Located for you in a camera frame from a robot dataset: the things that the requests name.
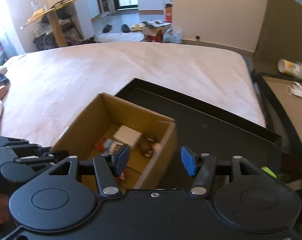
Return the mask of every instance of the bed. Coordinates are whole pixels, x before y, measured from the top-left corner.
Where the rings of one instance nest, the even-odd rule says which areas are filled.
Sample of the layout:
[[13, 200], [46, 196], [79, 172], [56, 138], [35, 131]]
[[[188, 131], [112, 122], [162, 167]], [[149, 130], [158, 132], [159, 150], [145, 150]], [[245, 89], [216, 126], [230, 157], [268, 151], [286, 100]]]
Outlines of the bed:
[[223, 49], [148, 42], [86, 44], [15, 56], [6, 62], [1, 136], [53, 146], [100, 92], [134, 77], [208, 102], [265, 127], [246, 63]]

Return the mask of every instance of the small white box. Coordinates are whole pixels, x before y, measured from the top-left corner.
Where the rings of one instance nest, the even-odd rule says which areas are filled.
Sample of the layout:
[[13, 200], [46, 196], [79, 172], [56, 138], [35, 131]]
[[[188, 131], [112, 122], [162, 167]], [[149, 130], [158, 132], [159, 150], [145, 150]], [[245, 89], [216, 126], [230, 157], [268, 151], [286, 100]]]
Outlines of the small white box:
[[125, 125], [121, 125], [121, 127], [116, 131], [113, 137], [116, 141], [128, 144], [131, 149], [134, 149], [134, 146], [140, 139], [141, 135], [142, 133], [133, 130]]

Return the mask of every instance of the blue gripper pad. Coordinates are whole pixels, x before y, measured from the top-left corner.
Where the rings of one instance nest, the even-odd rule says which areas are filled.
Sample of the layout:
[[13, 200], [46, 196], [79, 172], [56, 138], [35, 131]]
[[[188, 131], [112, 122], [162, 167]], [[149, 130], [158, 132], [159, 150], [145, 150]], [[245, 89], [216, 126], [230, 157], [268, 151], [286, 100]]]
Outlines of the blue gripper pad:
[[130, 147], [127, 144], [121, 146], [120, 149], [112, 156], [114, 158], [113, 176], [118, 177], [124, 171], [125, 166], [130, 158]]
[[196, 154], [187, 150], [185, 147], [181, 147], [181, 160], [187, 170], [189, 176], [195, 177], [198, 173], [198, 169], [195, 163]]

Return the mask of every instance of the table leg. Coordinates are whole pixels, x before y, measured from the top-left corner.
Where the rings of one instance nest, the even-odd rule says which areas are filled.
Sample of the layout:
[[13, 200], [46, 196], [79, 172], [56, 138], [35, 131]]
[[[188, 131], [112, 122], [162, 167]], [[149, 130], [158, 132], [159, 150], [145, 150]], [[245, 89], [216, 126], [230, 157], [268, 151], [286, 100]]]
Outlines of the table leg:
[[59, 47], [66, 47], [68, 44], [66, 43], [61, 26], [59, 24], [59, 19], [57, 17], [56, 11], [48, 14], [47, 18], [49, 19], [49, 23], [52, 27], [53, 34], [54, 34], [57, 45]]

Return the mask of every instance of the plastic bag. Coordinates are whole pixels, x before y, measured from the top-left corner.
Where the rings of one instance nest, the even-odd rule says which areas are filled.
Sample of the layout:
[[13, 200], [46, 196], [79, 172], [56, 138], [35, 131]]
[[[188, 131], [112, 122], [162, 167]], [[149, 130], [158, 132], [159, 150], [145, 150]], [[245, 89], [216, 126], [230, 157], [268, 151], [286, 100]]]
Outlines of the plastic bag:
[[182, 31], [174, 32], [169, 28], [163, 35], [162, 43], [182, 44]]

